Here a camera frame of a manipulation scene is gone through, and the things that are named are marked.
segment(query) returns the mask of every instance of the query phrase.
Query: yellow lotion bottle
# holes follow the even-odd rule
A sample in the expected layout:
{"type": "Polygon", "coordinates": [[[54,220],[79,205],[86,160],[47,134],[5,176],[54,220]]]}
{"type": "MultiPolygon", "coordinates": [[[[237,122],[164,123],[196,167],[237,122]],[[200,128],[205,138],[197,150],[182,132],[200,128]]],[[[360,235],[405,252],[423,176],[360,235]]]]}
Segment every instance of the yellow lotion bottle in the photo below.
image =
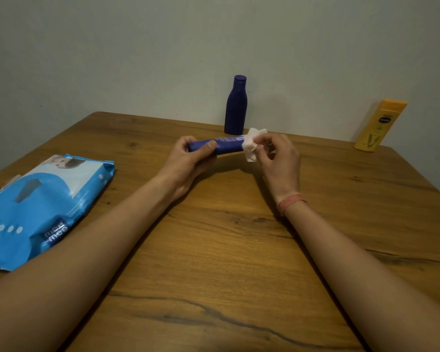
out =
{"type": "Polygon", "coordinates": [[[389,129],[407,106],[407,102],[382,100],[368,124],[355,141],[354,148],[375,152],[389,129]]]}

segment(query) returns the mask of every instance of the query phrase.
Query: hand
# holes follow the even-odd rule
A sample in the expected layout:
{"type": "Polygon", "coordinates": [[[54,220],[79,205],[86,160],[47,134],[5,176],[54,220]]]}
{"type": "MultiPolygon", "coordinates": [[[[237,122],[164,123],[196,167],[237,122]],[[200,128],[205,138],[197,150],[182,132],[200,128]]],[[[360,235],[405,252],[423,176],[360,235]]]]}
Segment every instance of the hand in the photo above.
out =
{"type": "Polygon", "coordinates": [[[286,135],[264,133],[254,138],[256,157],[264,173],[265,182],[278,204],[300,192],[300,153],[286,135]]]}
{"type": "Polygon", "coordinates": [[[188,152],[188,143],[195,141],[197,140],[191,135],[178,139],[157,174],[157,177],[173,185],[174,193],[171,201],[186,194],[195,177],[210,168],[217,159],[217,156],[212,156],[217,148],[217,142],[210,141],[197,151],[188,152]]]}

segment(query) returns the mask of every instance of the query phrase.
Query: mee mee logo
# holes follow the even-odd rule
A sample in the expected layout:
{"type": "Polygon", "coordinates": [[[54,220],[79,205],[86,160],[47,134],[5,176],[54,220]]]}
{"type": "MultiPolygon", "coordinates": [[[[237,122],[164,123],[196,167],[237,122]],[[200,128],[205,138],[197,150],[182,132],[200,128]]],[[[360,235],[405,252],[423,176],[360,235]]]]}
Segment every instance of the mee mee logo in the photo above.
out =
{"type": "Polygon", "coordinates": [[[49,246],[55,245],[69,229],[67,222],[61,217],[58,218],[53,223],[52,228],[44,233],[45,242],[49,246]]]}

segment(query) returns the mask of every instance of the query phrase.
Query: dark blue oval label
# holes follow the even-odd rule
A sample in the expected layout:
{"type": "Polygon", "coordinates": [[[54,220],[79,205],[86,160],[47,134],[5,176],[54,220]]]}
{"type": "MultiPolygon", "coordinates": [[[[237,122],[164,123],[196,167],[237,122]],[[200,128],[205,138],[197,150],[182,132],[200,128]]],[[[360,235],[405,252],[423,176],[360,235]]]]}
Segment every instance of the dark blue oval label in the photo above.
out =
{"type": "Polygon", "coordinates": [[[378,120],[378,122],[381,122],[381,123],[388,123],[388,122],[390,122],[391,121],[391,118],[389,118],[389,117],[381,117],[379,120],[378,120]]]}

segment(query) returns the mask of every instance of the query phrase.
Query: baby's hair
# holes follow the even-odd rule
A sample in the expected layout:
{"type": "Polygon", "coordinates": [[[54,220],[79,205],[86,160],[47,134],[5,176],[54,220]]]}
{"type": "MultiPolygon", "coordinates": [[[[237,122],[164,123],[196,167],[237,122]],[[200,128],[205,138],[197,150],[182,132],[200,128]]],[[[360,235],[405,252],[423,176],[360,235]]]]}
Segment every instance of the baby's hair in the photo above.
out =
{"type": "Polygon", "coordinates": [[[80,164],[82,164],[83,162],[85,162],[84,159],[72,158],[67,163],[65,163],[65,168],[64,169],[75,168],[75,167],[79,166],[80,164]]]}

